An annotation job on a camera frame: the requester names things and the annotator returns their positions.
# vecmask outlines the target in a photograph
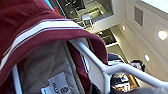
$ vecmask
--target white bar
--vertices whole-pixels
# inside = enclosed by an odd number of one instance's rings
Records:
[[[128,64],[119,63],[116,65],[107,67],[82,42],[80,42],[79,40],[70,40],[70,42],[81,54],[83,54],[85,57],[90,59],[101,69],[104,76],[104,82],[105,82],[105,84],[103,85],[104,86],[103,92],[105,92],[105,94],[108,94],[110,92],[111,75],[117,72],[125,72],[128,74],[131,74],[153,87],[163,87],[168,89],[168,82],[161,81]]]
[[[20,80],[19,80],[19,74],[17,70],[17,65],[15,65],[12,69],[12,74],[13,74],[13,81],[14,81],[14,86],[15,86],[15,91],[16,94],[23,94],[21,85],[20,85]]]
[[[107,75],[104,71],[106,69],[106,65],[103,64],[81,41],[79,40],[70,40],[71,44],[86,58],[90,59],[92,62],[94,62],[102,71],[102,74],[104,76],[104,85],[102,85],[103,88],[103,94],[110,93],[110,77],[111,75]]]
[[[105,71],[107,74],[115,74],[117,72],[125,72],[131,74],[138,79],[144,81],[145,83],[153,86],[153,87],[163,87],[168,89],[168,82],[161,81],[145,72],[142,72],[139,69],[136,69],[128,64],[120,63],[114,66],[111,66]]]
[[[94,62],[102,71],[105,71],[105,64],[103,64],[81,41],[76,39],[70,40],[70,42],[81,54]]]

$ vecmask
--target maroon stroller canopy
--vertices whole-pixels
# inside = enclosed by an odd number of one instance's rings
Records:
[[[37,47],[52,41],[87,38],[95,55],[107,62],[101,38],[57,15],[43,0],[1,0],[0,18],[0,86],[15,64]]]

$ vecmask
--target recessed light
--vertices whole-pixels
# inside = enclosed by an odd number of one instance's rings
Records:
[[[149,58],[148,55],[145,55],[144,57],[145,57],[146,61],[149,61],[149,60],[150,60],[150,58]]]
[[[125,26],[122,26],[122,30],[125,30]]]
[[[167,34],[165,31],[159,31],[158,32],[158,37],[161,39],[161,40],[165,40],[167,38]]]

